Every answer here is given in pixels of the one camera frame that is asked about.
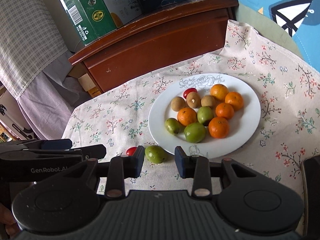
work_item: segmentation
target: finger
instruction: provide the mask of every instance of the finger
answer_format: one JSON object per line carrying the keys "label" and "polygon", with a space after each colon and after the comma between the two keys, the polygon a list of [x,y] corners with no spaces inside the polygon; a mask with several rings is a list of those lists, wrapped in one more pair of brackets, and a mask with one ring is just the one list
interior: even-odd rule
{"label": "finger", "polygon": [[12,212],[0,203],[0,223],[5,225],[12,225],[16,223]]}
{"label": "finger", "polygon": [[13,236],[15,236],[17,233],[20,232],[20,228],[19,228],[18,224],[15,223],[15,224],[12,224],[12,225],[6,225],[6,226],[5,226],[5,231],[7,232],[7,234],[8,234],[10,237],[13,237]]}

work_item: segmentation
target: green fruit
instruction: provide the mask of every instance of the green fruit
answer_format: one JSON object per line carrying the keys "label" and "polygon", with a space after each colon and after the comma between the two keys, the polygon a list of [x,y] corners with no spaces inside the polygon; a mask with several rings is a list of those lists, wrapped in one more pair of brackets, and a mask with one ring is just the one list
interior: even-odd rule
{"label": "green fruit", "polygon": [[164,122],[164,126],[171,134],[178,134],[183,131],[182,125],[175,118],[169,118]]}
{"label": "green fruit", "polygon": [[198,122],[204,126],[208,126],[209,122],[214,118],[212,109],[209,106],[202,106],[198,110]]}
{"label": "green fruit", "polygon": [[206,135],[205,127],[203,124],[198,122],[189,124],[184,129],[184,135],[186,136],[187,142],[198,143],[201,142]]}
{"label": "green fruit", "polygon": [[165,161],[167,153],[158,145],[150,145],[145,149],[147,159],[155,164],[160,164]]}

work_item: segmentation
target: kiwi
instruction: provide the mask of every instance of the kiwi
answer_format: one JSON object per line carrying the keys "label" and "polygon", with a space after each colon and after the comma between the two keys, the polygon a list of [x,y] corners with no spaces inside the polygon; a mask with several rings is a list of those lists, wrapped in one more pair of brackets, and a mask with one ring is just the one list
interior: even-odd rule
{"label": "kiwi", "polygon": [[214,100],[213,96],[204,96],[201,99],[201,106],[209,106],[210,108],[214,108],[216,105],[216,100]]}
{"label": "kiwi", "polygon": [[171,109],[173,111],[179,112],[182,108],[186,107],[186,102],[182,97],[175,97],[171,100]]}
{"label": "kiwi", "polygon": [[197,92],[190,92],[187,95],[187,104],[191,108],[198,108],[201,106],[201,98]]}

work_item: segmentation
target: oval plate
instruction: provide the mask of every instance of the oval plate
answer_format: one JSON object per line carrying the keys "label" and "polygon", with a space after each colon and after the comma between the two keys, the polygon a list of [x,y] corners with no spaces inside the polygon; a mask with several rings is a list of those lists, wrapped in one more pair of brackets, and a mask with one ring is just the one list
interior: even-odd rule
{"label": "oval plate", "polygon": [[[210,88],[219,83],[227,86],[229,91],[239,92],[244,98],[244,108],[235,112],[234,117],[229,120],[230,133],[226,138],[212,138],[206,127],[206,138],[194,144],[187,142],[183,133],[175,136],[165,129],[165,120],[170,117],[177,118],[177,112],[170,106],[174,97],[183,97],[186,89],[195,87],[202,98],[210,95]],[[209,73],[181,79],[163,91],[153,103],[148,124],[153,139],[167,152],[174,154],[175,147],[181,146],[187,155],[201,155],[211,159],[231,153],[246,143],[258,127],[260,116],[259,99],[248,84],[232,76]]]}

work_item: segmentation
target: red fruit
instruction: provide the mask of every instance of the red fruit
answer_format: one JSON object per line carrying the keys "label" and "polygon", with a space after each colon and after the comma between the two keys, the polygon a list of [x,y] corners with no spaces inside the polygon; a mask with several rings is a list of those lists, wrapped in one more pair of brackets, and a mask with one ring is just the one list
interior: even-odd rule
{"label": "red fruit", "polygon": [[126,150],[125,154],[127,154],[128,156],[132,156],[134,154],[134,152],[136,151],[137,147],[131,147],[129,149]]}
{"label": "red fruit", "polygon": [[198,93],[198,91],[197,91],[195,88],[188,88],[186,91],[183,92],[183,97],[184,97],[184,99],[187,99],[187,95],[188,95],[190,92],[196,92],[196,93]]}

